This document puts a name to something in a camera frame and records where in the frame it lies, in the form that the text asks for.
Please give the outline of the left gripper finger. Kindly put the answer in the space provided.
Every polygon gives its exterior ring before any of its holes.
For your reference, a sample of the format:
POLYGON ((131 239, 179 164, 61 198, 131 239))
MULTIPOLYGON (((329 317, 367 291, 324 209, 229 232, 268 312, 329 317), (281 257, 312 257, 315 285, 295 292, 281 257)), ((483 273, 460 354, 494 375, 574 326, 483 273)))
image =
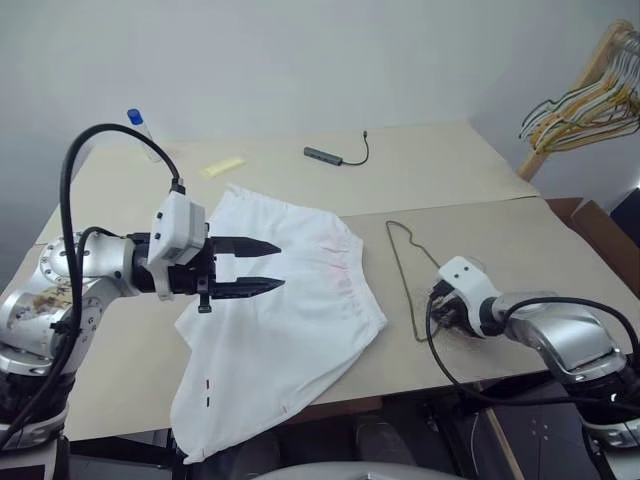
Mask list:
POLYGON ((215 299, 242 299, 254 297, 285 284, 284 280, 267 277, 238 277, 233 282, 216 282, 215 299))
POLYGON ((233 244, 234 256, 237 258, 257 258, 281 252, 276 245, 253 238, 235 238, 233 244))

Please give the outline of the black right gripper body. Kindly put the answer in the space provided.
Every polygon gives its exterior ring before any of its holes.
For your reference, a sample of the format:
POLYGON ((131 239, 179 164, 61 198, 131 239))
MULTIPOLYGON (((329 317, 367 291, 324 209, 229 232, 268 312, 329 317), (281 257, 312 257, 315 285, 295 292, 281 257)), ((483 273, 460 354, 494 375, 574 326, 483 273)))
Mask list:
POLYGON ((440 280, 433 287, 430 300, 433 309, 454 309, 460 304, 454 287, 444 280, 440 280))

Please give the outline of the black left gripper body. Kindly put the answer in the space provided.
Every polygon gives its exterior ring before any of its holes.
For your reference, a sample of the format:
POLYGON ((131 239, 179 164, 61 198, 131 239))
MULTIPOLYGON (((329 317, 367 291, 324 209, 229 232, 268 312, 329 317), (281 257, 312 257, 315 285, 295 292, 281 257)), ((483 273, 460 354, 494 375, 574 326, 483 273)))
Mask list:
POLYGON ((174 294, 197 295, 198 312, 211 313, 212 300, 236 297, 230 283, 216 281, 216 255, 234 254, 231 237, 210 237, 202 249, 186 264, 174 265, 168 269, 170 290, 174 294))

